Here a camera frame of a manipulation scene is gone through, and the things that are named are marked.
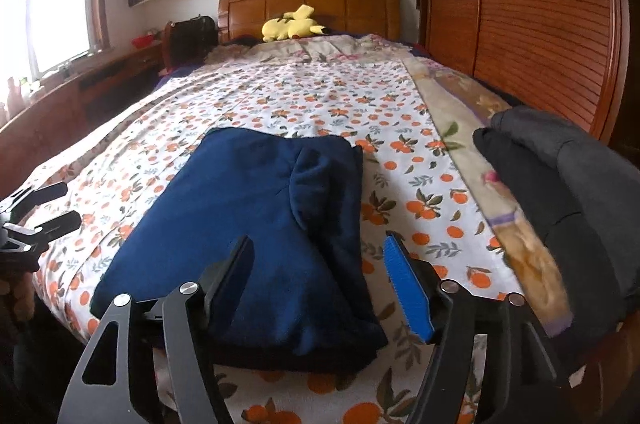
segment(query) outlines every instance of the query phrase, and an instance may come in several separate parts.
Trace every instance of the pikachu plush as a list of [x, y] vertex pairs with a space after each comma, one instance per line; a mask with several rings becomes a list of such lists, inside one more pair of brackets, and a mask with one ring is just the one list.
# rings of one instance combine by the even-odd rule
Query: pikachu plush
[[310, 18], [314, 8], [308, 5], [300, 5], [295, 12], [286, 12], [282, 18], [270, 19], [262, 27], [262, 39], [264, 41], [282, 41], [284, 39], [298, 39], [324, 34], [322, 25]]

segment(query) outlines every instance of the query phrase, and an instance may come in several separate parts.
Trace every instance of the wooden furniture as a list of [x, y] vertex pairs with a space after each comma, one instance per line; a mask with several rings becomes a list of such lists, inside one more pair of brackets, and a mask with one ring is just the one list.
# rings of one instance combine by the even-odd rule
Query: wooden furniture
[[156, 44], [71, 77], [12, 118], [0, 129], [0, 198], [36, 166], [148, 94], [161, 68]]
[[433, 58], [603, 142], [625, 87], [627, 0], [419, 0]]
[[303, 3], [316, 11], [313, 18], [338, 32], [400, 37], [400, 0], [220, 0], [220, 42], [243, 34], [262, 39], [262, 26]]

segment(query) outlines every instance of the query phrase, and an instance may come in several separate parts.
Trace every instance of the metal screw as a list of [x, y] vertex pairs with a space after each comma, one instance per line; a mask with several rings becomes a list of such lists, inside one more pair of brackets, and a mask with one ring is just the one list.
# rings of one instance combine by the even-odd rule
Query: metal screw
[[193, 281], [188, 281], [180, 285], [180, 293], [184, 295], [193, 294], [196, 290], [198, 290], [198, 284]]
[[131, 301], [131, 296], [129, 296], [129, 294], [118, 294], [113, 299], [113, 304], [116, 305], [117, 307], [123, 307], [124, 305], [128, 304], [130, 301]]
[[460, 290], [460, 285], [452, 279], [446, 279], [440, 284], [440, 288], [447, 294], [455, 294]]
[[525, 299], [522, 294], [518, 294], [517, 292], [512, 292], [509, 294], [509, 303], [516, 307], [521, 307], [524, 305]]

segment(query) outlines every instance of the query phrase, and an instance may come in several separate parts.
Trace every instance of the wooden cabinet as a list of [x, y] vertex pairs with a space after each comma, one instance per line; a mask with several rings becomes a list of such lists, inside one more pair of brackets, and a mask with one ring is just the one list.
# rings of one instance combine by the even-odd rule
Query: wooden cabinet
[[112, 58], [56, 86], [0, 129], [0, 198], [33, 169], [151, 92], [161, 46]]

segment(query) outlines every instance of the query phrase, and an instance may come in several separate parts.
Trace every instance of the window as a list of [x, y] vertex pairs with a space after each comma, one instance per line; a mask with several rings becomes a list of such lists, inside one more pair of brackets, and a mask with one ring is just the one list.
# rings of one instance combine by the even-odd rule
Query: window
[[0, 0], [0, 100], [6, 80], [36, 81], [109, 41], [104, 0]]

